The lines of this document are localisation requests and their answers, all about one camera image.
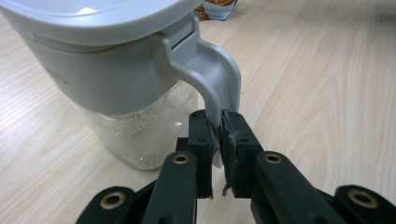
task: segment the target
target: wooden table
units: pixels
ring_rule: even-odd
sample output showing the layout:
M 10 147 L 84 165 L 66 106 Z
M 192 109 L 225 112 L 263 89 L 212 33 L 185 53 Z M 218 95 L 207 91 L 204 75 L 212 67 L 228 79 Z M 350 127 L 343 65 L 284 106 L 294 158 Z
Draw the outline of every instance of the wooden table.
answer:
M 356 184 L 396 203 L 396 2 L 240 0 L 201 22 L 242 72 L 240 112 L 266 150 L 333 194 Z M 141 189 L 158 171 L 110 154 L 0 18 L 0 220 L 73 223 L 100 190 Z M 249 200 L 198 203 L 199 223 L 253 223 Z

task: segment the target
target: white lid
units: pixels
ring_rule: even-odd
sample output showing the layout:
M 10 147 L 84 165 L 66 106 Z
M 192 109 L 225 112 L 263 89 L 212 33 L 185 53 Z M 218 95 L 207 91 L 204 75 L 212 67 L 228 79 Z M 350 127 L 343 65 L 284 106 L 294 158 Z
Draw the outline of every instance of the white lid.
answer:
M 202 0 L 1 0 L 22 35 L 78 45 L 111 45 L 160 31 Z

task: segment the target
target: wood grain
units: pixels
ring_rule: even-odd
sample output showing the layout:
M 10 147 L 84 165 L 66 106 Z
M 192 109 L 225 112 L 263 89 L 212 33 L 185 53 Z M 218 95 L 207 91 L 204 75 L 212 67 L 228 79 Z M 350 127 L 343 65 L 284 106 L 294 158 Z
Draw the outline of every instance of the wood grain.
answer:
M 330 194 L 357 184 L 396 203 L 395 1 L 238 1 L 201 34 L 238 63 L 264 149 Z M 100 190 L 156 178 L 106 151 L 3 17 L 0 39 L 2 222 L 73 223 Z M 213 180 L 199 223 L 253 223 L 248 200 L 221 196 L 222 169 Z

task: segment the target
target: table surface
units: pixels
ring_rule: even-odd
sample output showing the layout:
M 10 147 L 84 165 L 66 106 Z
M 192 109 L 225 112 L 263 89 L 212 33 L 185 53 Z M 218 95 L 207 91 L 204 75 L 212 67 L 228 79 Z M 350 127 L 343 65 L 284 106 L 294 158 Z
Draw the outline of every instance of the table surface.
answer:
M 242 73 L 240 112 L 266 150 L 316 187 L 372 189 L 396 203 L 396 2 L 241 0 L 203 39 Z M 0 17 L 0 220 L 73 223 L 102 189 L 141 189 L 159 171 L 112 156 Z M 198 202 L 198 223 L 253 223 L 249 200 Z

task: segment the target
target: pitcher handle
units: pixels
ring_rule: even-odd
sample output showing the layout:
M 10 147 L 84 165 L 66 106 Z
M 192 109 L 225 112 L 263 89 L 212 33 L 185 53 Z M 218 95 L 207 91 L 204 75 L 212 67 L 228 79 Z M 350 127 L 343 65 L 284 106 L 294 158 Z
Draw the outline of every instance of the pitcher handle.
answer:
M 239 110 L 241 74 L 233 58 L 201 39 L 196 17 L 185 17 L 148 41 L 155 69 L 198 90 L 205 101 L 206 118 L 217 133 L 221 110 Z

